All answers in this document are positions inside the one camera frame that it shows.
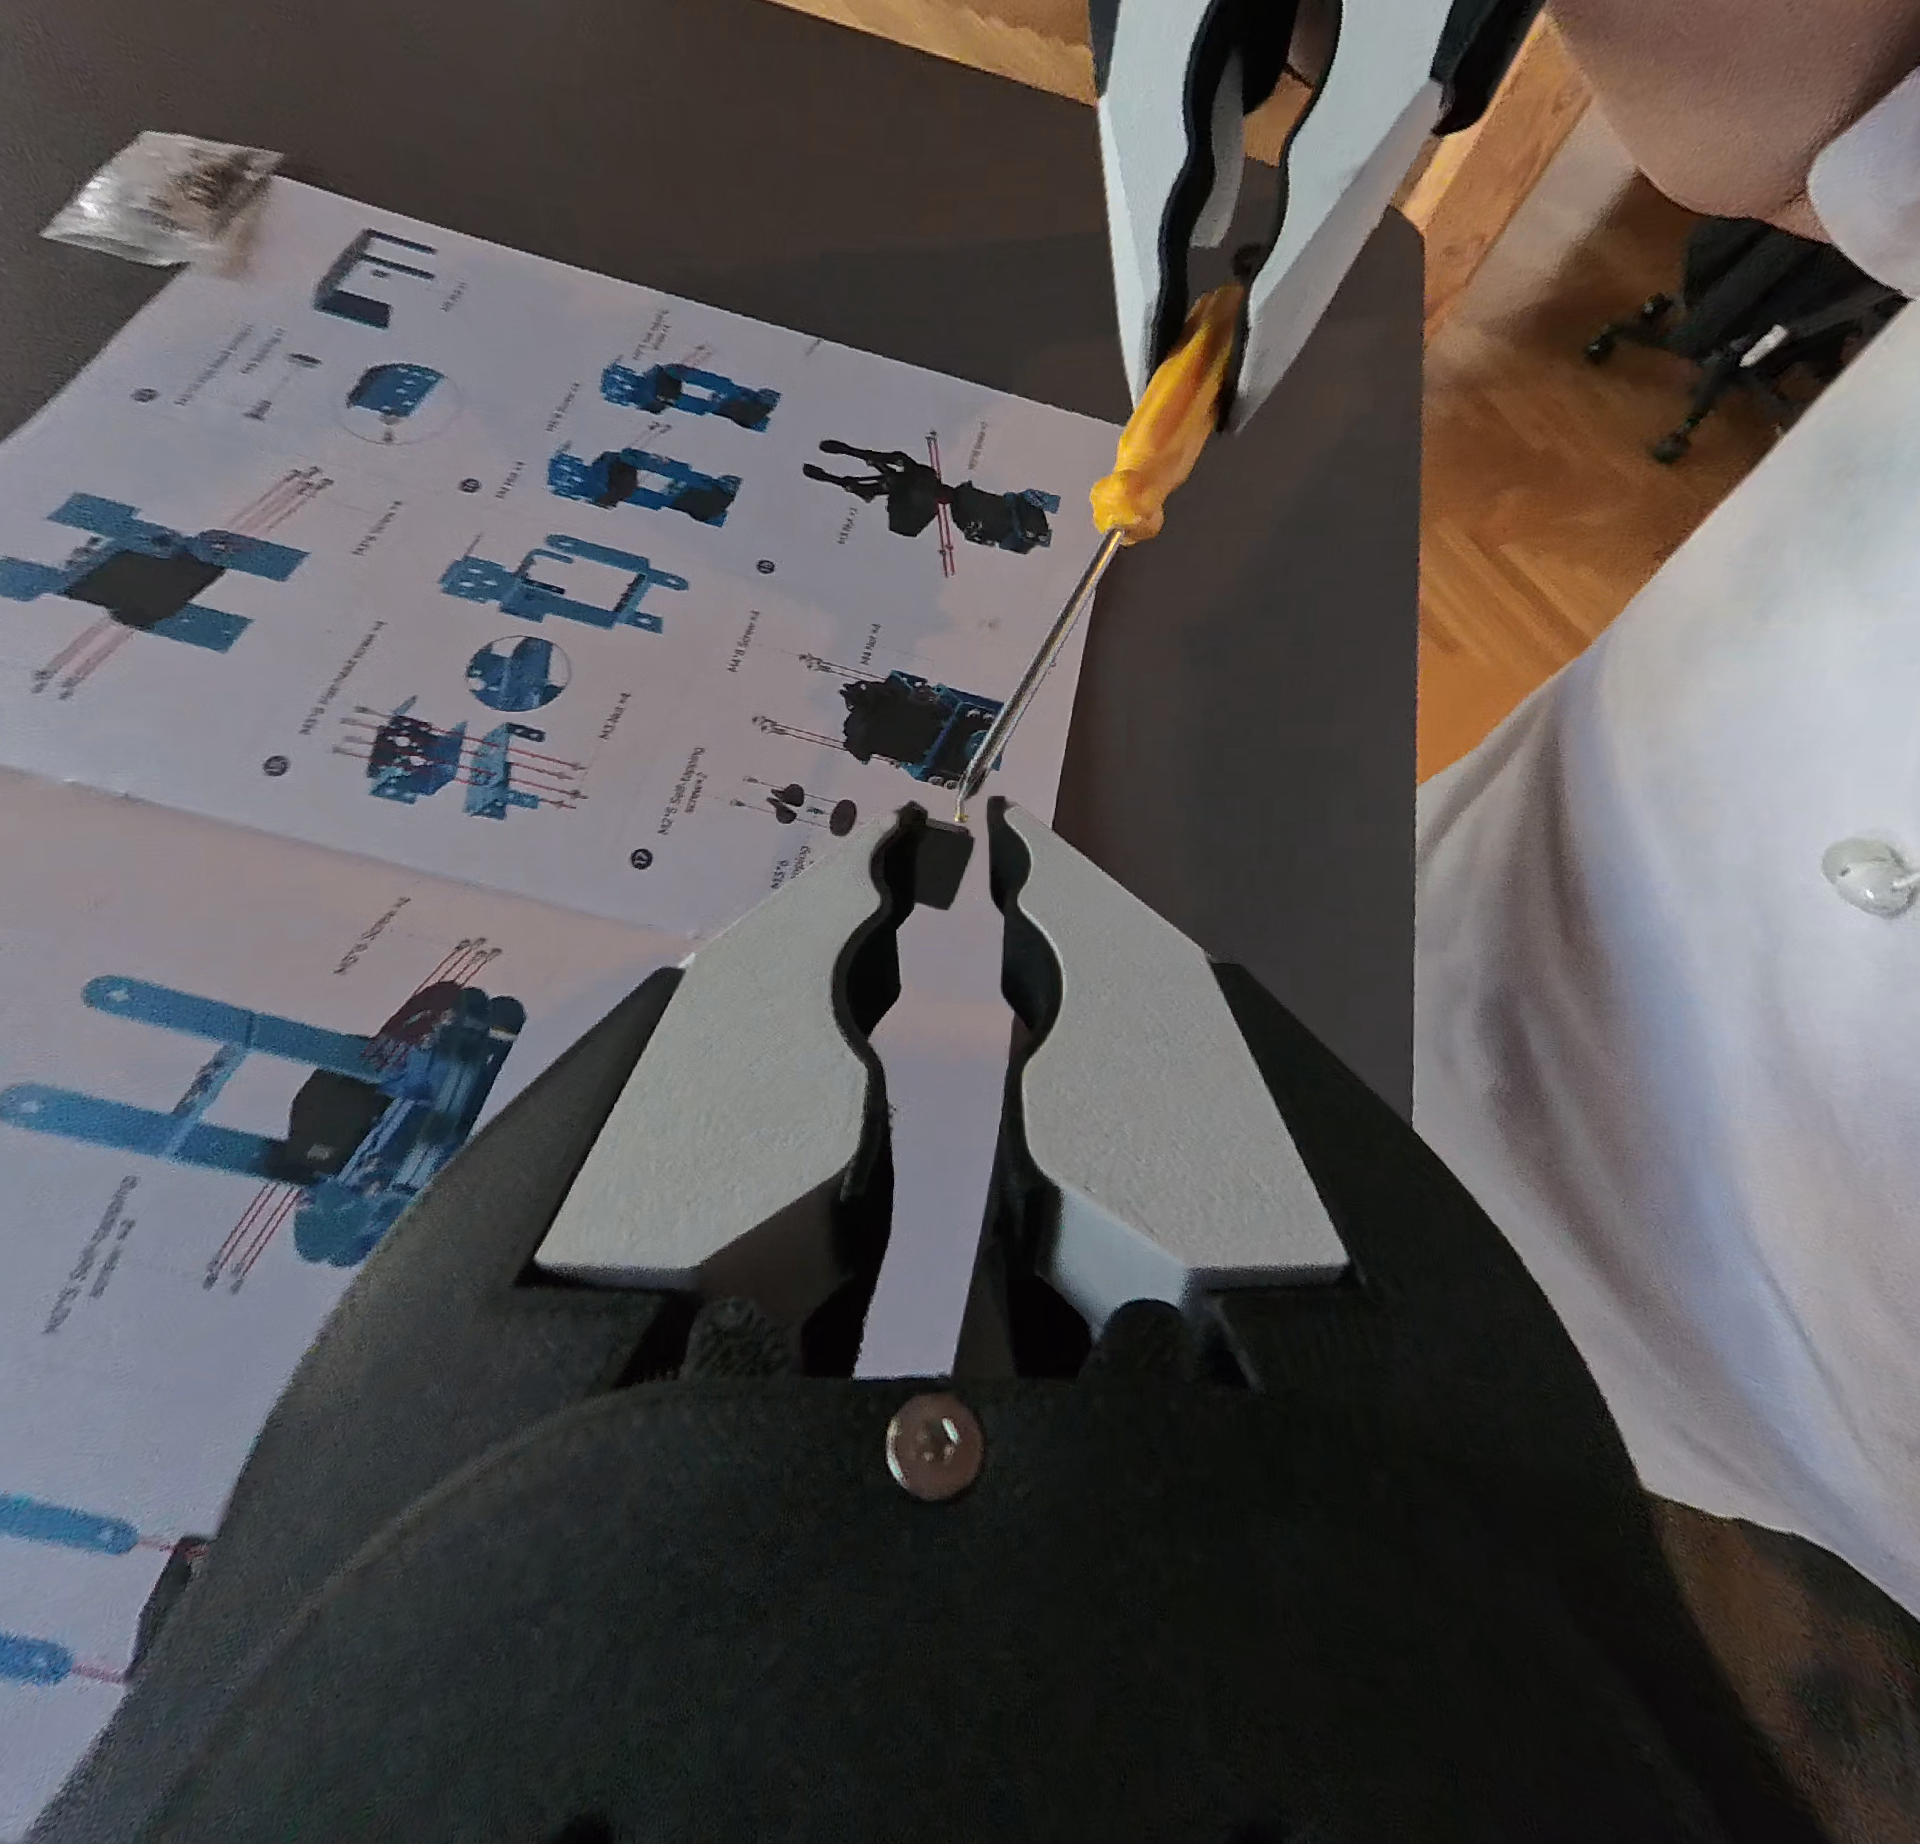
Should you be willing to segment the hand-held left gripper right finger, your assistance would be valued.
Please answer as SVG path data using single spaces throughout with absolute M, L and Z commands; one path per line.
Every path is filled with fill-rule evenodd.
M 1345 1249 L 1208 954 L 1018 803 L 989 805 L 1012 1249 L 1088 1329 L 1317 1285 Z

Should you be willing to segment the dark desk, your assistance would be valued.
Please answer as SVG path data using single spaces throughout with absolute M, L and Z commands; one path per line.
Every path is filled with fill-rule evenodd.
M 160 273 L 38 238 L 140 128 L 1115 421 L 1093 112 L 761 0 L 2 0 L 2 431 Z M 1425 253 L 1380 221 L 1088 629 L 1060 830 L 1400 1112 Z

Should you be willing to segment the white shirt button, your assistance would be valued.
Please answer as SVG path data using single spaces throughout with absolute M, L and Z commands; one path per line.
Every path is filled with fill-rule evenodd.
M 1876 917 L 1900 917 L 1917 906 L 1917 859 L 1900 847 L 1851 833 L 1822 850 L 1819 873 L 1848 902 Z

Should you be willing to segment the clear bag of screws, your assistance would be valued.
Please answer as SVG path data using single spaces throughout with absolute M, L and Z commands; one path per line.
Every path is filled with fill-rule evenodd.
M 149 268 L 221 263 L 246 237 L 277 149 L 140 132 L 39 227 L 39 238 Z

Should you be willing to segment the orange handle screwdriver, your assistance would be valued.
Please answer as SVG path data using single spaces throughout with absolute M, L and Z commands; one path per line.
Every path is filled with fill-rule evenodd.
M 1081 617 L 1110 573 L 1114 561 L 1162 532 L 1168 498 L 1194 472 L 1206 442 L 1215 435 L 1221 409 L 1230 403 L 1230 371 L 1246 307 L 1246 287 L 1229 279 L 1200 295 L 1179 330 L 1179 340 L 1147 380 L 1132 417 L 1125 421 L 1110 472 L 1090 488 L 1090 521 L 1097 547 L 1035 648 L 1016 692 L 976 748 L 952 810 L 955 825 L 968 821 L 973 800 L 994 771 L 1025 711 L 1041 692 L 1055 658 L 1070 648 Z

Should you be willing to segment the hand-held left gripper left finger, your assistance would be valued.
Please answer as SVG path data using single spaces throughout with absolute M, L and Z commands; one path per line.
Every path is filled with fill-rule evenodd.
M 896 931 L 919 899 L 905 803 L 709 937 L 544 1231 L 589 1285 L 835 1293 L 886 1249 L 886 1073 Z

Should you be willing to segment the person in white shirt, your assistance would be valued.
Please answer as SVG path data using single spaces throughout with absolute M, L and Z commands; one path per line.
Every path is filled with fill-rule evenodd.
M 1649 1488 L 1915 1612 L 1917 906 L 1819 859 L 1917 859 L 1917 237 L 1851 261 L 1906 307 L 1421 784 L 1412 1121 Z

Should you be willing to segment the printed assembly instruction sheet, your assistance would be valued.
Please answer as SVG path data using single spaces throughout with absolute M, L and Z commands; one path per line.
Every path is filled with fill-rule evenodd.
M 947 800 L 1114 440 L 288 176 L 2 440 L 2 1841 L 464 1139 Z

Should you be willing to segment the person's dark trousers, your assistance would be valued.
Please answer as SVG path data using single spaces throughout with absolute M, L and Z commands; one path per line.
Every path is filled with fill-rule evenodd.
M 1917 1841 L 1917 1618 L 1841 1557 L 1651 1499 L 1683 1599 L 1834 1841 Z

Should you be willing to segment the black office chair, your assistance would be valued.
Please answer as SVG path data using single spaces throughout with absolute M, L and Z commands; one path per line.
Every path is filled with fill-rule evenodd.
M 1695 371 L 1685 417 L 1649 446 L 1680 464 L 1713 410 L 1748 395 L 1774 435 L 1786 435 L 1906 295 L 1828 244 L 1764 221 L 1705 219 L 1683 244 L 1678 287 L 1600 328 L 1583 361 L 1620 345 L 1656 347 Z

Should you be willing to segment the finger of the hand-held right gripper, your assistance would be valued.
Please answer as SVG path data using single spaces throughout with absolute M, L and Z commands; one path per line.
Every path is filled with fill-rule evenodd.
M 1088 0 L 1115 328 L 1132 403 L 1241 193 L 1241 0 Z
M 1331 307 L 1393 189 L 1444 121 L 1488 0 L 1300 0 L 1308 93 L 1284 134 L 1270 208 L 1235 254 L 1241 325 L 1221 427 L 1246 431 Z

